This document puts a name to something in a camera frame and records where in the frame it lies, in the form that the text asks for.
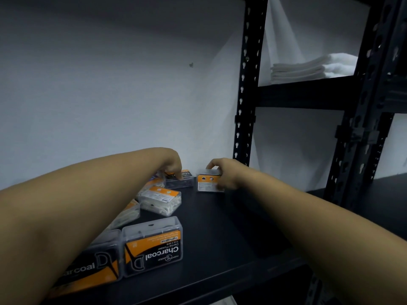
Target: hand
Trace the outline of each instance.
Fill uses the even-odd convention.
[[[218,182],[218,187],[221,189],[238,189],[242,185],[243,176],[250,171],[246,165],[229,158],[212,159],[206,169],[212,169],[214,166],[219,166],[218,169],[222,170],[222,176]]]
[[[182,170],[182,164],[181,164],[181,159],[178,153],[169,148],[162,148],[163,152],[165,153],[164,155],[164,164],[160,168],[162,171],[166,172],[172,172],[175,174],[176,178],[179,180],[182,180],[182,175],[181,175],[181,170]]]

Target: wall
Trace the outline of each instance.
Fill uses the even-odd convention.
[[[306,58],[357,53],[366,7],[281,1]],[[138,0],[94,11],[96,0],[86,2],[74,15],[0,7],[0,188],[152,146],[175,148],[192,171],[230,157],[244,2]],[[263,53],[260,84],[269,66]],[[303,190],[324,187],[342,112],[256,113],[251,166]],[[405,124],[395,118],[377,177],[406,169]]]

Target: stack of white towels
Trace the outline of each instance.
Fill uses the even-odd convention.
[[[353,75],[357,56],[333,53],[298,64],[273,64],[272,85]]]

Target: clear plastic box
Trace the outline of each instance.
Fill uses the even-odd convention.
[[[153,186],[142,192],[140,208],[163,216],[171,216],[181,205],[181,193],[173,189]]]
[[[166,178],[162,172],[157,172],[154,174],[151,179],[143,186],[142,189],[138,192],[138,199],[140,198],[140,194],[145,192],[146,190],[152,188],[153,186],[157,187],[165,187],[166,184]]]
[[[218,180],[222,175],[219,169],[201,169],[197,173],[197,191],[224,192],[217,189]]]
[[[140,217],[140,203],[134,199],[125,207],[123,211],[107,226],[106,230],[117,229]]]
[[[182,259],[182,226],[176,216],[126,226],[122,233],[125,277]]]
[[[122,250],[121,231],[104,231],[58,278],[48,297],[59,297],[120,280],[123,277]]]
[[[184,187],[194,187],[194,176],[189,170],[181,170],[181,175],[184,178],[179,180],[173,173],[165,173],[166,185],[165,188],[177,189]]]

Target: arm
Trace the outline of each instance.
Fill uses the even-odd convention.
[[[39,303],[159,169],[180,176],[177,152],[101,157],[0,191],[0,304]]]
[[[244,187],[313,270],[351,304],[407,303],[407,242],[337,205],[232,159],[214,159],[219,186]]]

